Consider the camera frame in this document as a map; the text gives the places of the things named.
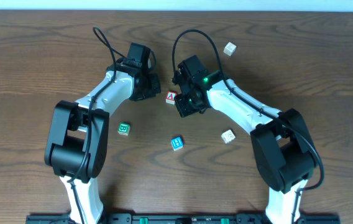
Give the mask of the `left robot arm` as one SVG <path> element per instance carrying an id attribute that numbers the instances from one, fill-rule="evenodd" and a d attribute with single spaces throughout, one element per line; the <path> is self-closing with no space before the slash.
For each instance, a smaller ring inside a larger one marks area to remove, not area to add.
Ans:
<path id="1" fill-rule="evenodd" d="M 66 188 L 71 205 L 67 222 L 99 223 L 104 206 L 97 177 L 106 160 L 109 119 L 123 101 L 146 100 L 160 92 L 156 73 L 116 63 L 89 94 L 57 103 L 44 161 Z"/>

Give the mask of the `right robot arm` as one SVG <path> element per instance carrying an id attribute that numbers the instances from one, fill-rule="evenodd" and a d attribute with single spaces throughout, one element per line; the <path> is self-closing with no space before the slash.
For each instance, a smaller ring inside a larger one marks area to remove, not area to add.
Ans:
<path id="1" fill-rule="evenodd" d="M 181 117 L 213 108 L 224 113 L 250 135 L 257 169 L 269 186 L 265 214 L 271 223 L 296 223 L 302 192 L 316 167 L 323 168 L 302 115 L 282 112 L 242 91 L 230 78 L 206 70 L 196 75 L 176 71 L 172 82 Z"/>

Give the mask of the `red letter A block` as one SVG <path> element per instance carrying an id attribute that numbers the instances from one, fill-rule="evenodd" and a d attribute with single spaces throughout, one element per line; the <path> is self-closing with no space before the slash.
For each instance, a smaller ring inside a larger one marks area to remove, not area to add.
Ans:
<path id="1" fill-rule="evenodd" d="M 175 91 L 168 91 L 166 95 L 165 102 L 171 105 L 175 104 L 175 97 L 177 95 L 177 92 Z"/>

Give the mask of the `white block with blue D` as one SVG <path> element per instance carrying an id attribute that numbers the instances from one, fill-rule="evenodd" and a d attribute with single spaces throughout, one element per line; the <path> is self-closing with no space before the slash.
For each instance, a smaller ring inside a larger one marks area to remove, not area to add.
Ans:
<path id="1" fill-rule="evenodd" d="M 221 134 L 222 140 L 224 141 L 225 144 L 230 143 L 231 141 L 235 140 L 236 136 L 234 135 L 234 133 L 232 132 L 231 129 L 223 132 Z"/>

